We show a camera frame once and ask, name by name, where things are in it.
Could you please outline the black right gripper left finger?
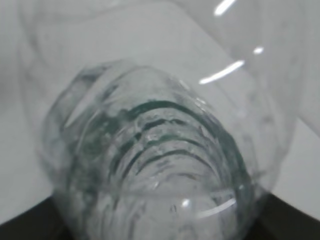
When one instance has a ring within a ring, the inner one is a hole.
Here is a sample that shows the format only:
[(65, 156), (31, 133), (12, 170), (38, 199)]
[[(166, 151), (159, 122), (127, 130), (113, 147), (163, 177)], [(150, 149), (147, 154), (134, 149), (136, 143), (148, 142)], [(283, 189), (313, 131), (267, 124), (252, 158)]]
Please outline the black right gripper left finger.
[(2, 240), (71, 240), (73, 234), (50, 195), (37, 205), (0, 225)]

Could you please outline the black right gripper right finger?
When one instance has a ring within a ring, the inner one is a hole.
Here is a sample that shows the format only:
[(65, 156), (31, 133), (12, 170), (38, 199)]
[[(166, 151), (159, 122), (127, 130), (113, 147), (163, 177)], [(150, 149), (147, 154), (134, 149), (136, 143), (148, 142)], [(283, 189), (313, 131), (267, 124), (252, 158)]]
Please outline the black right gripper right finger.
[(273, 194), (260, 202), (252, 226), (253, 240), (318, 240), (320, 221), (287, 204)]

